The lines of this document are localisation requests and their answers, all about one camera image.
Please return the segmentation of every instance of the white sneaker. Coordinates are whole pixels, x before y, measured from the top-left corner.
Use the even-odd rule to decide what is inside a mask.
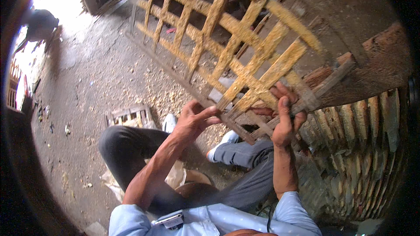
[[[167,133],[172,133],[176,125],[176,117],[173,114],[168,114],[162,124],[162,130]]]
[[[234,132],[233,130],[229,131],[228,133],[226,133],[223,138],[222,141],[220,141],[219,144],[217,144],[213,149],[210,149],[207,152],[207,160],[213,163],[216,163],[217,161],[214,160],[214,152],[216,152],[216,149],[224,144],[224,143],[237,143],[239,140],[239,135],[236,134],[236,132]]]

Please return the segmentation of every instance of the wooden lattice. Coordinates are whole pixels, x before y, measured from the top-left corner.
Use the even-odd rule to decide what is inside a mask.
[[[180,17],[168,10],[171,1],[176,1],[183,5]],[[314,50],[316,54],[325,60],[326,64],[334,63],[330,52],[311,32],[311,24],[308,27],[303,25],[291,11],[280,3],[280,0],[250,0],[249,7],[241,20],[225,12],[226,2],[227,0],[213,0],[212,3],[206,0],[164,0],[163,6],[159,7],[154,4],[154,0],[136,0],[131,23],[144,33],[144,37],[148,36],[153,40],[151,49],[146,48],[142,44],[144,43],[144,37],[143,42],[138,43],[139,47],[152,57],[155,62],[160,64],[178,83],[184,86],[203,106],[214,105],[214,102],[207,99],[213,88],[223,94],[222,99],[216,104],[220,110],[223,111],[232,102],[234,104],[233,108],[223,114],[221,119],[245,141],[253,144],[258,137],[264,134],[271,136],[274,127],[279,122],[279,118],[276,117],[265,123],[259,116],[249,110],[256,101],[262,100],[267,107],[277,111],[278,99],[269,90],[276,81],[284,77],[301,97],[293,106],[292,113],[297,113],[303,109],[313,111],[319,106],[317,99],[353,68],[354,60],[349,58],[331,76],[311,90],[293,71],[293,65],[308,49]],[[144,23],[135,21],[137,7],[145,10]],[[261,39],[257,34],[257,29],[252,31],[249,28],[263,9],[268,10],[270,15],[277,19],[277,22],[267,37]],[[193,10],[206,16],[201,30],[189,24]],[[149,28],[150,15],[159,19],[154,31]],[[172,42],[161,36],[164,23],[176,27],[175,38]],[[220,25],[231,33],[226,46],[212,38],[216,25]],[[277,45],[290,31],[294,31],[298,37],[284,52],[278,53],[276,51]],[[126,35],[134,40],[132,34],[126,33]],[[192,54],[188,54],[181,49],[181,41],[184,35],[187,35],[195,42]],[[241,42],[244,43],[243,48],[249,46],[254,49],[254,55],[246,65],[243,65],[235,55]],[[162,61],[164,59],[156,54],[158,43],[173,55],[169,59],[166,58],[168,62]],[[199,60],[205,51],[218,58],[218,62],[212,71],[199,64]],[[186,65],[187,69],[184,76],[180,76],[172,68],[176,58]],[[255,78],[255,72],[258,71],[265,61],[271,64],[270,68],[260,79]],[[218,81],[226,69],[230,69],[238,76],[229,88]],[[206,86],[201,91],[191,83],[194,73],[197,73],[206,81]],[[242,98],[238,98],[238,93],[244,87],[249,88],[248,92]],[[244,113],[260,127],[258,130],[249,133],[235,122],[235,119]]]

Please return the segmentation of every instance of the dirt floor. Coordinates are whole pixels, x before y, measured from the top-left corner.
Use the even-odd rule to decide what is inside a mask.
[[[344,3],[347,11],[355,4]],[[126,2],[112,15],[99,18],[88,14],[59,17],[62,32],[48,54],[38,57],[37,70],[32,73],[41,79],[35,100],[43,108],[49,106],[48,117],[44,112],[41,122],[36,114],[32,119],[42,170],[54,199],[82,230],[94,222],[108,228],[111,211],[119,205],[100,180],[106,171],[98,152],[104,115],[145,103],[151,106],[160,127],[167,113],[179,115],[182,106],[192,99],[125,37],[130,11],[131,5]],[[372,29],[361,27],[363,39],[387,28],[392,21],[390,16],[378,19]],[[223,124],[208,128],[184,158],[187,168],[199,168],[219,189],[242,174],[205,159],[207,151],[227,131]]]

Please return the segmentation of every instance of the man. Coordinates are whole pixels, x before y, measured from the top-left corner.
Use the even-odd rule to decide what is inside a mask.
[[[306,113],[300,112],[291,120],[290,106],[297,101],[297,96],[279,82],[271,92],[279,98],[280,116],[272,141],[258,141],[252,146],[235,143],[238,136],[233,131],[228,132],[222,142],[208,152],[208,160],[252,170],[201,202],[183,198],[165,183],[165,177],[183,149],[205,128],[221,123],[215,117],[220,113],[216,107],[203,109],[197,101],[189,102],[171,134],[120,126],[108,128],[99,141],[100,152],[126,192],[122,205],[111,214],[109,234],[216,236],[236,235],[234,231],[245,228],[264,233],[269,227],[269,232],[277,235],[321,235],[300,204],[294,154],[290,148],[293,135],[306,121]],[[150,157],[145,165],[144,159]],[[266,198],[273,188],[279,203],[267,225],[268,219],[246,211]],[[146,211],[160,217],[178,210],[183,210],[184,223],[174,230],[162,224],[152,226],[146,216]]]

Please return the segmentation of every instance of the gray pants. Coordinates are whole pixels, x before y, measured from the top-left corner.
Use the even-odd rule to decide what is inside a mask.
[[[118,184],[125,191],[134,176],[146,165],[168,133],[145,128],[112,126],[99,139],[99,151]],[[148,209],[162,216],[180,209],[223,203],[248,211],[265,199],[273,190],[273,143],[258,141],[222,144],[214,158],[226,165],[239,165],[252,169],[239,180],[220,192],[209,195],[202,202],[189,202],[169,185],[164,184]]]

